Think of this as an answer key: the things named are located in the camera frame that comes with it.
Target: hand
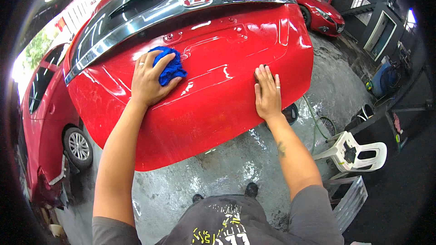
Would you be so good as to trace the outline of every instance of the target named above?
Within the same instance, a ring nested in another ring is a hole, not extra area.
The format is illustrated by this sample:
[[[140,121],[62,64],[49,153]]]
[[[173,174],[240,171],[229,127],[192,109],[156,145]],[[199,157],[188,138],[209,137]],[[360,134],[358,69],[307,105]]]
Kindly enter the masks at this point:
[[[175,57],[174,53],[166,55],[153,67],[154,59],[161,52],[160,50],[156,50],[145,53],[136,61],[134,77],[132,79],[132,97],[130,101],[139,106],[143,106],[143,108],[156,104],[182,80],[181,77],[173,78],[165,87],[159,84],[159,76],[166,65]]]
[[[279,75],[275,75],[274,82],[270,67],[264,67],[263,64],[256,68],[255,74],[259,80],[259,83],[254,84],[257,114],[267,122],[277,116],[282,116]]]

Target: tree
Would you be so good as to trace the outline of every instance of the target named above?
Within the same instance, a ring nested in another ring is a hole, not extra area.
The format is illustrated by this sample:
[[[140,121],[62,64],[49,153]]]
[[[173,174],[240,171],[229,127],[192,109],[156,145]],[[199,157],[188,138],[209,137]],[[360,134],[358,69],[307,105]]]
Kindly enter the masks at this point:
[[[23,61],[23,66],[35,70],[52,41],[45,33],[45,29],[39,31],[25,48],[26,59]]]

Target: wet concrete floor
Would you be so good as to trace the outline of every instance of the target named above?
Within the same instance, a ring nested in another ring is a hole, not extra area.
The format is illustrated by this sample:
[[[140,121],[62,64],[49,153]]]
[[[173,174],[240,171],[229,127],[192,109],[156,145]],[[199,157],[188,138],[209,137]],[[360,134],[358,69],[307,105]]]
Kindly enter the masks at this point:
[[[349,49],[339,50],[334,42],[310,32],[314,48],[312,82],[306,93],[310,106],[318,116],[329,117],[343,131],[363,104],[372,104],[352,69],[355,55]],[[308,105],[300,98],[296,105],[299,118],[292,125],[298,137],[311,151],[314,121]],[[330,124],[319,122],[324,134]],[[102,150],[92,142],[94,163],[90,171],[76,176],[72,183],[76,203],[64,211],[57,210],[72,245],[92,244],[91,218],[94,184]],[[328,147],[317,131],[313,154]],[[327,159],[317,160],[323,180],[338,173]],[[262,123],[240,136],[205,153],[150,172],[135,172],[132,191],[136,228],[144,245],[155,244],[169,234],[196,193],[211,196],[244,193],[249,182],[259,185],[257,200],[265,210],[269,223],[282,231],[289,225],[290,197],[283,179],[272,134]]]

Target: red car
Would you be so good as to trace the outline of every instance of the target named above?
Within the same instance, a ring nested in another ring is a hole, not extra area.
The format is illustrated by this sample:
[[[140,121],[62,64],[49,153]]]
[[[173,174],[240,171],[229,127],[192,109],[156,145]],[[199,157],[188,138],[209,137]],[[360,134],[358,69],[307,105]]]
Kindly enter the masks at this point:
[[[103,0],[65,56],[68,92],[103,147],[131,97],[135,60],[156,46],[181,53],[188,76],[150,107],[136,170],[207,151],[263,120],[253,72],[280,74],[282,106],[309,89],[313,47],[296,0]]]
[[[20,156],[30,201],[40,206],[62,206],[59,197],[68,161],[80,170],[92,163],[91,145],[78,128],[79,114],[64,83],[62,64],[68,46],[62,44],[46,53],[20,108]]]
[[[297,0],[306,26],[325,35],[337,37],[344,30],[341,14],[324,0]]]

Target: gray t-shirt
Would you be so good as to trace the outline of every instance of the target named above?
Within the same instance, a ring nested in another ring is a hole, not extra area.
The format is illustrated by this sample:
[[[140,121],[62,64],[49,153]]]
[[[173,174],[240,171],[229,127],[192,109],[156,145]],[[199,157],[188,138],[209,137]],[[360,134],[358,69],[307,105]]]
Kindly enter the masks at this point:
[[[192,204],[159,245],[338,245],[338,230],[327,191],[312,185],[291,203],[289,232],[271,227],[256,199],[244,195],[208,197]],[[106,217],[92,219],[94,245],[138,245],[136,229]]]

